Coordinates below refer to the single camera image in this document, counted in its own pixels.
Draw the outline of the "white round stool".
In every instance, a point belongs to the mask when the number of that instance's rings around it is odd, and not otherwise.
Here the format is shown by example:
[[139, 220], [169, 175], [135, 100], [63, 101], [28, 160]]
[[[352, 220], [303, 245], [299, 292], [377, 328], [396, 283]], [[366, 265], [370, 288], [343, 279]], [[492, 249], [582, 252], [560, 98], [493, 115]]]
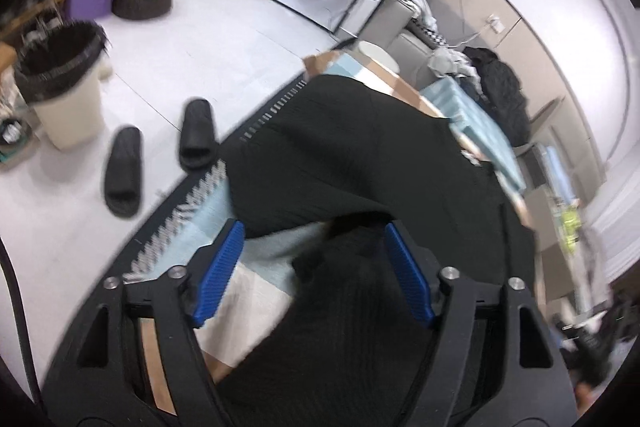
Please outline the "white round stool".
[[390, 54], [376, 44], [359, 40], [357, 43], [357, 50], [362, 55], [369, 57], [371, 61], [380, 64], [395, 75], [399, 75], [400, 69], [397, 62], [390, 56]]

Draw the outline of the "black slipper right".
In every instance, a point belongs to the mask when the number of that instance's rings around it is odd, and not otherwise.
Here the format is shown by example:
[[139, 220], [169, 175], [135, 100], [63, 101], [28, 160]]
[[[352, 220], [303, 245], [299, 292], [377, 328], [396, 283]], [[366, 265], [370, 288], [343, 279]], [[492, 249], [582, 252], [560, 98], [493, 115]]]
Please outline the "black slipper right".
[[178, 158], [187, 172], [213, 166], [219, 158], [212, 106], [204, 98], [194, 98], [184, 108]]

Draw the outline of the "teal checkered cloth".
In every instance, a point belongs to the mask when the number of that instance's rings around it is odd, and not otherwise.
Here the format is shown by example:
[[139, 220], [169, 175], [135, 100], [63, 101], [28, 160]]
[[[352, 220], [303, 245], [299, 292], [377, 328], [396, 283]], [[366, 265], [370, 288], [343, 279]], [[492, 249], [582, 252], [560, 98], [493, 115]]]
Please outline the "teal checkered cloth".
[[457, 81], [445, 77], [420, 91], [442, 115], [451, 128], [470, 139], [506, 178], [514, 191], [526, 189], [511, 143], [498, 124], [467, 95]]

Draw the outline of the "checkered brown blue tablecloth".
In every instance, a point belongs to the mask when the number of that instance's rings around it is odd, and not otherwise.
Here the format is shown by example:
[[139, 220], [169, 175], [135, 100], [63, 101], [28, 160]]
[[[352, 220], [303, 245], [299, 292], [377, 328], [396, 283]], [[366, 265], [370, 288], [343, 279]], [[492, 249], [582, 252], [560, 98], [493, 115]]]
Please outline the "checkered brown blue tablecloth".
[[[428, 116], [446, 118], [407, 81], [358, 51], [326, 51], [305, 57], [304, 65], [303, 78], [294, 81], [292, 87], [259, 111], [247, 130], [241, 132], [242, 142], [254, 138], [259, 127], [284, 109], [295, 95], [306, 88], [308, 80], [318, 74], [355, 79], [363, 86], [392, 96]], [[473, 101], [480, 93], [477, 81], [469, 77], [452, 72], [436, 77], [437, 80], [445, 77], [456, 80]], [[450, 124], [462, 155], [474, 165], [494, 168], [497, 181], [522, 223], [527, 225], [530, 220], [523, 193], [514, 191], [480, 149], [465, 135], [452, 129]], [[190, 260], [192, 251], [210, 242], [231, 216], [229, 183], [224, 167], [210, 168], [208, 173], [196, 178], [193, 187], [178, 199], [177, 206], [160, 221], [134, 259], [127, 263], [125, 282], [154, 280], [175, 265], [184, 265]], [[319, 243], [325, 231], [326, 226], [322, 223], [311, 223], [245, 242], [217, 316], [205, 325], [203, 332], [198, 333], [205, 363], [215, 378], [229, 374], [232, 367], [276, 326], [295, 293], [291, 265], [294, 256]]]

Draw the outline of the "black slipper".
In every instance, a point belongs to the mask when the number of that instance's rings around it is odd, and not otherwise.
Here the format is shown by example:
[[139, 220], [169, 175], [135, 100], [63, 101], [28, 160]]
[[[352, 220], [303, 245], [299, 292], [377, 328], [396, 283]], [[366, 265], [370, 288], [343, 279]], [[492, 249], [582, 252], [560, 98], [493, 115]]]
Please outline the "black slipper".
[[178, 158], [187, 172], [213, 166], [219, 158], [212, 106], [204, 98], [194, 98], [184, 108]]
[[142, 134], [137, 127], [122, 127], [108, 155], [103, 196], [114, 216], [129, 219], [138, 212], [142, 196]]

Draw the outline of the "black slipper left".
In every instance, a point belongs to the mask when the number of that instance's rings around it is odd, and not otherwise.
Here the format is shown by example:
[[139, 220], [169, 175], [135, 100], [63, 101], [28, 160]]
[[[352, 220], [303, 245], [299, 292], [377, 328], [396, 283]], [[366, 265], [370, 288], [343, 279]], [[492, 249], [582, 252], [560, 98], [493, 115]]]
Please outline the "black slipper left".
[[114, 216], [129, 219], [138, 212], [142, 196], [142, 134], [137, 127], [122, 127], [108, 155], [103, 196]]

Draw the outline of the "black clothes pile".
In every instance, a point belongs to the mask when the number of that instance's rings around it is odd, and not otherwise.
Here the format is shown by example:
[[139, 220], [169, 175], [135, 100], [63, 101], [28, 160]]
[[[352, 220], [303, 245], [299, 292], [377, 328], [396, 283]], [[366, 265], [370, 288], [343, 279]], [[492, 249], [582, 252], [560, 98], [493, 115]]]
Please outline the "black clothes pile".
[[480, 107], [498, 124], [512, 147], [526, 145], [530, 139], [528, 101], [514, 70], [490, 49], [466, 46], [463, 53], [480, 76]]

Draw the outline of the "beige trash bin black liner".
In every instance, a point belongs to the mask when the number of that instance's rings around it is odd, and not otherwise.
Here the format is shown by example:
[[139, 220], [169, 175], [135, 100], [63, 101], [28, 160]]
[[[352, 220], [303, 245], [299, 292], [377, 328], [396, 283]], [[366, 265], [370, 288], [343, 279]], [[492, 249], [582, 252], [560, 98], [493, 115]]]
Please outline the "beige trash bin black liner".
[[16, 87], [58, 150], [91, 141], [104, 128], [99, 62], [105, 46], [100, 25], [72, 20], [17, 55]]

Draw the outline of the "black knit garment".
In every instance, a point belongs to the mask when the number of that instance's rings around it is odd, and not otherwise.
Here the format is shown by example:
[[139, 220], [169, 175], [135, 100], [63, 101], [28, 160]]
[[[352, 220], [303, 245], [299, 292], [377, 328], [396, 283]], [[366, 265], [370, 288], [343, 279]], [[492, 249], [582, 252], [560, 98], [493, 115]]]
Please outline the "black knit garment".
[[535, 280], [535, 236], [449, 124], [343, 76], [322, 75], [227, 161], [251, 239], [323, 223], [294, 257], [297, 293], [275, 329], [224, 377], [239, 426], [390, 426], [416, 393], [435, 332], [411, 315], [384, 251], [399, 220], [472, 280]]

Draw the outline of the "grey sofa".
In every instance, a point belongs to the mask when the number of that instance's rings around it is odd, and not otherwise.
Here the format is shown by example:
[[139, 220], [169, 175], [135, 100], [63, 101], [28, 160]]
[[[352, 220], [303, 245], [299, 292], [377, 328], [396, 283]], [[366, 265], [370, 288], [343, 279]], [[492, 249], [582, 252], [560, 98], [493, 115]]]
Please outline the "grey sofa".
[[357, 32], [357, 38], [383, 49], [397, 63], [399, 76], [421, 91], [437, 77], [428, 67], [433, 50], [409, 29], [411, 15], [399, 0], [383, 0]]

